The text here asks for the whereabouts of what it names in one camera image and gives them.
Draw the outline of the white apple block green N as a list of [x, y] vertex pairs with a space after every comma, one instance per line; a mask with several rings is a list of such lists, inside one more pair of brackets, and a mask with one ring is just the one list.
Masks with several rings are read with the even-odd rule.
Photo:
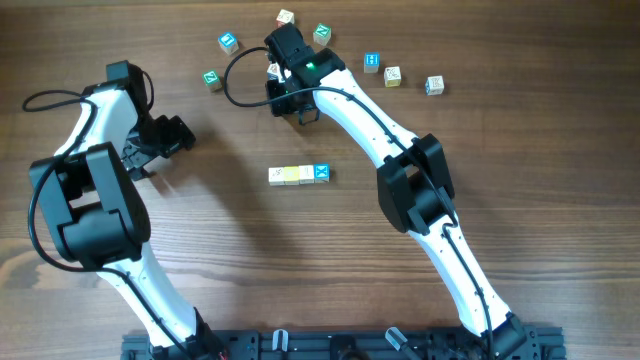
[[313, 165], [299, 165], [299, 183], [300, 184], [313, 184], [315, 182], [315, 173]]

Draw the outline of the plain cream block with 9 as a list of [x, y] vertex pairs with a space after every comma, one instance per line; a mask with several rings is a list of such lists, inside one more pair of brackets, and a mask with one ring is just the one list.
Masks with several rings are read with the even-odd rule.
[[284, 168], [270, 167], [268, 169], [268, 182], [270, 186], [283, 186], [285, 184]]

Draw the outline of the yellow-top block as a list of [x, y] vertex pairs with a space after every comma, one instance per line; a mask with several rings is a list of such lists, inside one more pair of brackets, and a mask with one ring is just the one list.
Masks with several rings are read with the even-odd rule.
[[328, 164], [314, 165], [314, 182], [325, 183], [330, 181], [330, 166]]

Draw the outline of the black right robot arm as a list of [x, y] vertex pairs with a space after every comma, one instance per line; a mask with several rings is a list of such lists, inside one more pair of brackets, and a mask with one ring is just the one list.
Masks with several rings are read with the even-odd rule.
[[399, 232], [425, 251], [456, 305], [464, 328], [480, 338], [479, 354], [505, 359], [524, 341], [521, 325], [490, 285], [469, 248], [456, 213], [444, 150], [393, 121], [329, 49], [289, 53], [270, 48], [280, 76], [267, 84], [275, 115], [314, 109], [336, 121], [376, 168], [380, 208]]

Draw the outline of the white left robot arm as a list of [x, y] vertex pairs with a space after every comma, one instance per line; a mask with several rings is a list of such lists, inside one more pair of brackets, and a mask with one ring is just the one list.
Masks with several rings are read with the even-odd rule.
[[206, 359], [222, 346], [156, 259], [151, 223], [134, 183], [156, 157], [190, 149], [177, 116], [152, 118], [153, 88], [116, 80], [63, 91], [82, 113], [54, 156], [29, 169], [27, 223], [34, 249], [66, 272], [96, 273], [123, 297], [148, 334], [154, 359]]

